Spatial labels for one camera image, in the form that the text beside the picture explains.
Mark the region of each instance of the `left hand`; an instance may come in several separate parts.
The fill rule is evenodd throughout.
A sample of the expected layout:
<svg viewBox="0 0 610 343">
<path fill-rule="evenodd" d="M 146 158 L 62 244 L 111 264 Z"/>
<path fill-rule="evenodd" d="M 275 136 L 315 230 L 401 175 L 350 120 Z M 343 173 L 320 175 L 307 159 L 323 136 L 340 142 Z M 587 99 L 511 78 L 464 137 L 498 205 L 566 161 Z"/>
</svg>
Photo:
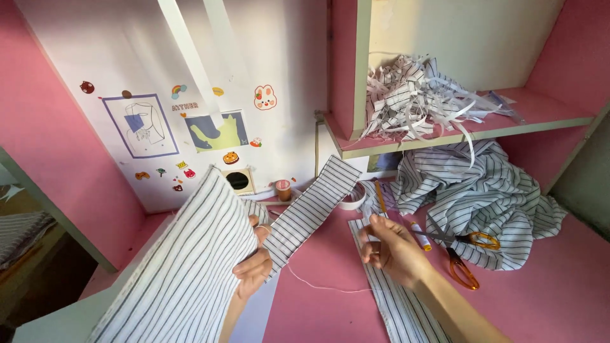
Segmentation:
<svg viewBox="0 0 610 343">
<path fill-rule="evenodd" d="M 271 226 L 258 225 L 259 218 L 254 214 L 250 215 L 248 219 L 254 228 L 254 234 L 259 239 L 259 247 L 254 255 L 233 268 L 233 274 L 241 280 L 235 290 L 235 296 L 241 300 L 249 299 L 263 285 L 273 266 L 269 251 L 262 247 L 263 242 L 271 233 Z"/>
</svg>

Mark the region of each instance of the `pink shelf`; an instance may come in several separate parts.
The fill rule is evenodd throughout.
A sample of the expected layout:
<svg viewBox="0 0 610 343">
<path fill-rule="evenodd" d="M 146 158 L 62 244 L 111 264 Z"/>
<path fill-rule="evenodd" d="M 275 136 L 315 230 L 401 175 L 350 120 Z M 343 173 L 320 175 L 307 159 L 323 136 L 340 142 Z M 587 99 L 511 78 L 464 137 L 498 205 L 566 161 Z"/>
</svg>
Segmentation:
<svg viewBox="0 0 610 343">
<path fill-rule="evenodd" d="M 463 123 L 466 130 L 471 133 L 473 139 L 494 138 L 504 135 L 588 125 L 595 116 L 595 114 L 568 106 L 556 99 L 532 92 L 527 88 L 506 88 L 497 90 L 496 92 L 516 101 L 516 103 L 511 104 L 511 107 L 525 119 L 527 124 L 517 125 L 509 117 L 489 114 L 484 119 L 484 123 L 477 124 L 473 121 L 465 121 Z M 440 126 L 435 125 L 434 133 L 424 136 L 424 138 L 431 139 L 429 141 L 413 140 L 401 144 L 401 137 L 397 136 L 393 140 L 389 139 L 386 141 L 365 138 L 356 143 L 355 140 L 349 141 L 345 139 L 339 124 L 335 121 L 332 114 L 326 115 L 325 120 L 329 132 L 333 136 L 335 145 L 337 146 L 341 157 L 344 159 L 423 148 L 426 146 L 457 143 L 464 140 L 464 135 L 461 131 L 457 129 L 453 131 L 445 130 L 445 132 L 441 134 Z"/>
</svg>

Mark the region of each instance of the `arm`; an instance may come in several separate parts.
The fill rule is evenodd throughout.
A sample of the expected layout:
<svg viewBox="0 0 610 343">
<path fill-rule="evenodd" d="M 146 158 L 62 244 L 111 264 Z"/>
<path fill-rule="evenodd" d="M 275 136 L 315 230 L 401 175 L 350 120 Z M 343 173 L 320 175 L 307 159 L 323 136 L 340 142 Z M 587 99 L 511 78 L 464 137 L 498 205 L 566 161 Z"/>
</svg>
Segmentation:
<svg viewBox="0 0 610 343">
<path fill-rule="evenodd" d="M 377 215 L 370 222 L 360 233 L 362 260 L 415 292 L 454 342 L 511 341 L 434 269 L 404 226 Z M 380 242 L 368 242 L 367 234 Z"/>
<path fill-rule="evenodd" d="M 250 215 L 250 225 L 257 226 L 259 218 L 255 215 Z M 252 257 L 241 262 L 233 268 L 233 274 L 241 280 L 237 285 L 237 289 L 229 302 L 227 314 L 224 317 L 223 328 L 220 331 L 219 343 L 229 342 L 231 333 L 235 328 L 237 319 L 242 314 L 243 309 L 250 296 L 252 296 L 269 277 L 273 263 L 269 251 L 263 248 L 263 242 L 271 233 L 271 226 L 263 224 L 254 228 L 254 234 L 259 239 L 259 248 Z"/>
</svg>

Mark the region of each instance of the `hand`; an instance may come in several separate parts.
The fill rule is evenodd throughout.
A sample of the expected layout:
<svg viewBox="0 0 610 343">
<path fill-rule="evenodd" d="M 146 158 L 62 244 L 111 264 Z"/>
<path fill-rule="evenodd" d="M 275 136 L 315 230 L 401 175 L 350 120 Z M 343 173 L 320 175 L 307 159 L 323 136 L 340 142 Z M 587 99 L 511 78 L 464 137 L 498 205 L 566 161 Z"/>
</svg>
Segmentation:
<svg viewBox="0 0 610 343">
<path fill-rule="evenodd" d="M 436 270 L 407 229 L 385 217 L 373 214 L 370 224 L 360 230 L 363 243 L 360 255 L 362 262 L 383 269 L 392 279 L 404 287 L 414 289 L 423 278 Z M 369 242 L 367 234 L 380 242 Z"/>
<path fill-rule="evenodd" d="M 233 274 L 241 280 L 235 290 L 235 296 L 241 300 L 249 299 L 263 285 L 273 265 L 269 251 L 262 247 L 271 233 L 271 226 L 258 225 L 259 218 L 254 214 L 248 218 L 250 225 L 254 227 L 254 234 L 259 239 L 259 248 L 254 255 L 233 268 Z"/>
</svg>

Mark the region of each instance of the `black circle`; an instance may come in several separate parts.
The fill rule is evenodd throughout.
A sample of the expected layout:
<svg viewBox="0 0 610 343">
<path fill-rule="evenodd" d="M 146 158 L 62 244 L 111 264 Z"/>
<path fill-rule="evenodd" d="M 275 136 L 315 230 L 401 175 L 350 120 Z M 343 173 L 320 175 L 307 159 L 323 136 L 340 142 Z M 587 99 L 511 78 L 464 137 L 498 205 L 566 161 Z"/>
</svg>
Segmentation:
<svg viewBox="0 0 610 343">
<path fill-rule="evenodd" d="M 240 173 L 239 171 L 235 171 L 233 173 L 228 174 L 227 180 L 229 181 L 233 189 L 244 189 L 248 187 L 248 184 L 250 183 L 248 181 L 248 177 L 245 176 L 243 173 Z"/>
</svg>

